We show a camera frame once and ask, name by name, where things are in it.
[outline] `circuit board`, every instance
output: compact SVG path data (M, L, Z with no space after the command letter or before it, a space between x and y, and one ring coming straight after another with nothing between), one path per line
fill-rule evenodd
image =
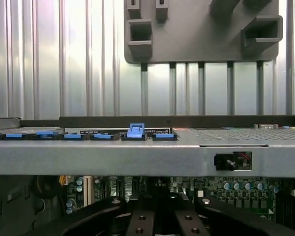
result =
M72 177L67 186L67 213L100 201L108 196L129 200L131 194L145 191L144 177L92 177L90 189L83 184L83 177ZM207 194L234 207L253 212L261 218L275 221L275 195L280 182L261 177L171 177L171 192L184 193L190 200ZM86 202L85 192L93 192Z

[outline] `blue tab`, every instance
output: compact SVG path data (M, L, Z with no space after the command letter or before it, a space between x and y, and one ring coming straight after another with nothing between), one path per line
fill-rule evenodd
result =
M79 139L81 138L80 134L65 134L64 135L65 139Z
M56 135L58 132L51 130L40 130L37 132L38 135Z
M21 138L22 134L6 134L6 138Z
M157 138L173 138L174 134L156 134Z
M98 138L98 139L111 139L112 136L110 134L94 134L94 138Z
M141 138L143 134L144 134L144 124L142 123L130 124L130 128L128 129L128 132L127 132L128 138Z

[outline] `mesh vent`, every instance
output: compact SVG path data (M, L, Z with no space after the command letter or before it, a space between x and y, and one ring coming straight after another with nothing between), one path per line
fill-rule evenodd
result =
M203 140L295 140L295 129L192 130Z

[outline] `screw hole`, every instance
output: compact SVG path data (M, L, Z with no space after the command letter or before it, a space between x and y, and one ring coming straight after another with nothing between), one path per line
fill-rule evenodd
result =
M190 215L185 216L186 220L192 220L192 217Z
M137 234L143 234L143 229L141 229L141 228L137 228L137 229L136 229L136 233L137 233Z
M200 230L197 228L192 228L191 232L193 232L194 234L198 234L198 233L200 233Z

